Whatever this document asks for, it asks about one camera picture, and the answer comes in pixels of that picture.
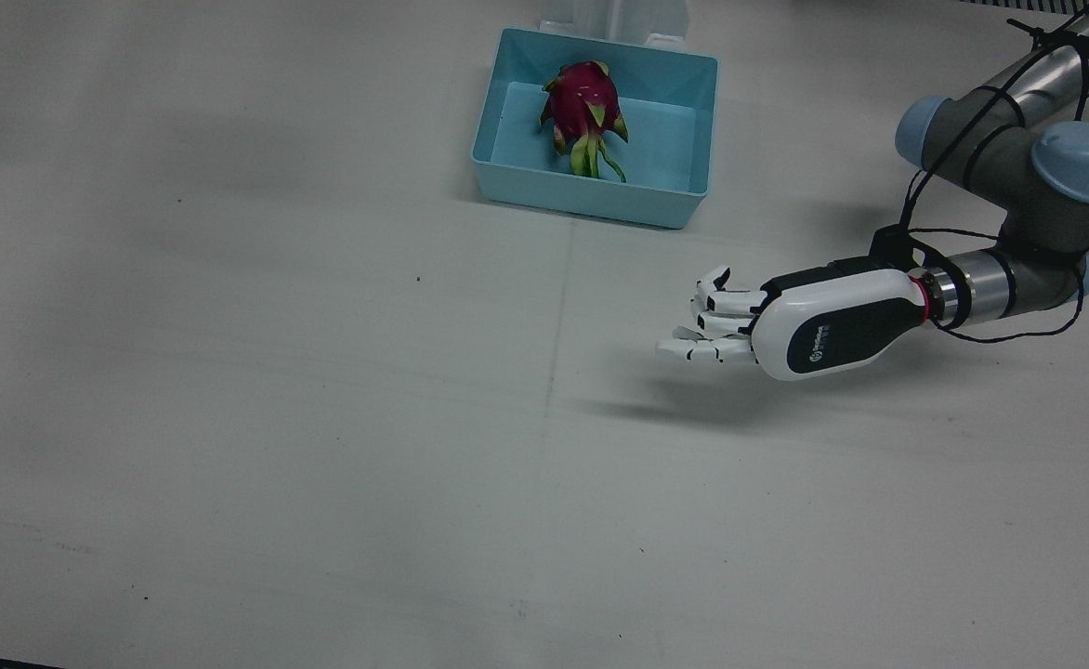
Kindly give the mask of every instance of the robotic finger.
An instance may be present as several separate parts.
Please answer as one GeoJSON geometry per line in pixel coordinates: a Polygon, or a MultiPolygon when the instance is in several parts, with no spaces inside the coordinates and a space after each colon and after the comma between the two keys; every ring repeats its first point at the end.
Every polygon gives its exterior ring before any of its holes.
{"type": "Polygon", "coordinates": [[[748,338],[709,339],[688,327],[677,327],[673,339],[656,343],[656,354],[694,362],[756,362],[748,338]]]}

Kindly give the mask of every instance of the metal tube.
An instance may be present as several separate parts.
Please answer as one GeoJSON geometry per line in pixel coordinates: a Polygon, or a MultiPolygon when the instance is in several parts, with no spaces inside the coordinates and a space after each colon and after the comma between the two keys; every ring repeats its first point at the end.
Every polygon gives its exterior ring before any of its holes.
{"type": "MultiPolygon", "coordinates": [[[[1089,16],[1079,19],[1068,26],[1068,29],[1089,37],[1089,16]]],[[[1032,53],[1023,57],[1002,73],[999,73],[987,85],[1002,87],[1007,80],[1029,59],[1032,53]]],[[[1062,47],[1044,57],[1033,65],[1008,90],[1024,111],[1025,126],[1035,125],[1050,115],[1063,110],[1068,104],[1077,100],[1080,95],[1080,57],[1074,47],[1062,47]]]]}

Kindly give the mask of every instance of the dragon fruit scale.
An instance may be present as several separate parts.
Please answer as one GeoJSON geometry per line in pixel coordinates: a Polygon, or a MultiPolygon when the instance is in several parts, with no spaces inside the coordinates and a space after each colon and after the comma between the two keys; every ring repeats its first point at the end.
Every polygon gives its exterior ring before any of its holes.
{"type": "Polygon", "coordinates": [[[622,168],[607,155],[603,132],[612,131],[628,141],[626,123],[617,106],[615,82],[610,68],[598,60],[563,65],[556,77],[544,85],[548,101],[541,111],[541,126],[553,119],[553,148],[558,156],[570,148],[570,165],[578,177],[598,177],[598,156],[626,182],[622,168]]]}

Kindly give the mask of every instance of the black cable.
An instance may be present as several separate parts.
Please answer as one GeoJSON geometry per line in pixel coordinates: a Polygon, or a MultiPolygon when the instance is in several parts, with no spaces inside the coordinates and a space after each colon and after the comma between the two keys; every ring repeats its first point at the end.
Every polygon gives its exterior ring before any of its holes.
{"type": "Polygon", "coordinates": [[[947,234],[964,234],[964,236],[981,236],[982,240],[999,240],[999,238],[994,236],[994,234],[974,232],[972,230],[958,230],[956,228],[914,228],[908,230],[908,232],[943,232],[947,234]]]}

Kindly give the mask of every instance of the light blue plastic bin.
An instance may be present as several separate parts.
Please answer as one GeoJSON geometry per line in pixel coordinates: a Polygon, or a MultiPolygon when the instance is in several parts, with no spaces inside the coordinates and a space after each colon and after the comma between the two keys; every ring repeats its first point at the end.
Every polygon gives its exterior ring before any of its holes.
{"type": "Polygon", "coordinates": [[[479,187],[501,203],[685,228],[710,190],[718,84],[709,56],[506,28],[474,136],[479,187]],[[607,63],[615,81],[631,142],[604,138],[626,183],[604,161],[600,179],[574,177],[570,156],[553,149],[552,122],[540,125],[541,86],[583,60],[607,63]]]}

